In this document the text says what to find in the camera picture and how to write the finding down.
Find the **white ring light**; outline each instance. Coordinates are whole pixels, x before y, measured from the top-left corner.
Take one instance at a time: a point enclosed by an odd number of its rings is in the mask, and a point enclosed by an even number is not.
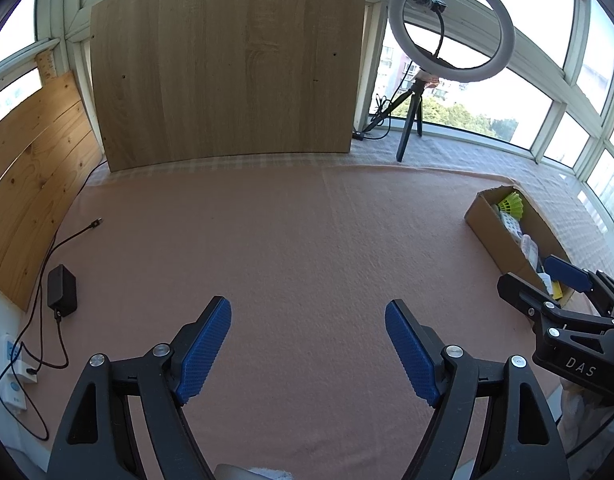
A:
[[[510,62],[516,43],[516,30],[511,22],[510,14],[500,0],[485,0],[492,7],[500,22],[500,44],[494,56],[486,63],[472,68],[449,68],[442,66],[425,56],[411,40],[403,19],[406,0],[389,0],[389,26],[394,38],[409,58],[418,64],[425,72],[437,75],[443,79],[471,83],[495,76]]]

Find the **green foliage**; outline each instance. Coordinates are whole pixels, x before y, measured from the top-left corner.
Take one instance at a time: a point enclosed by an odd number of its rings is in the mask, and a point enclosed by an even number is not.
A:
[[[409,99],[396,108],[392,116],[405,118],[408,108]],[[518,126],[518,121],[514,119],[494,119],[492,121],[483,114],[474,116],[465,105],[460,103],[445,106],[442,101],[433,96],[423,97],[423,120],[507,141],[511,139]]]

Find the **yellow shuttlecock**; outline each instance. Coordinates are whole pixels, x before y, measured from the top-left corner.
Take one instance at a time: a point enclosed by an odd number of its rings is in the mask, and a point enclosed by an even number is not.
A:
[[[523,216],[523,199],[520,198],[520,195],[516,191],[510,193],[503,200],[498,202],[498,207],[500,207],[501,211],[509,213],[516,220],[520,220]]]

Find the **blue textured pad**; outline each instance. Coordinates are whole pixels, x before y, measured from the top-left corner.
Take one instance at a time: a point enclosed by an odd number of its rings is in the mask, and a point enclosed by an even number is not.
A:
[[[440,392],[434,379],[434,364],[393,303],[385,308],[385,328],[416,395],[425,399],[430,406],[435,406],[440,399]]]
[[[231,326],[231,304],[223,298],[182,362],[176,396],[181,404],[200,393]]]
[[[591,289],[590,277],[587,273],[560,258],[547,256],[543,267],[551,279],[564,283],[577,292],[586,292]]]

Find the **yellow object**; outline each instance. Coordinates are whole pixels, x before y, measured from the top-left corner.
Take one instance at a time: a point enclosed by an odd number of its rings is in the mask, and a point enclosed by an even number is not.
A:
[[[555,300],[560,300],[562,298],[561,284],[552,280],[552,289],[554,290],[552,297]]]
[[[501,211],[509,213],[516,220],[520,220],[523,216],[523,199],[514,191],[508,194],[503,200],[498,202],[498,207]]]

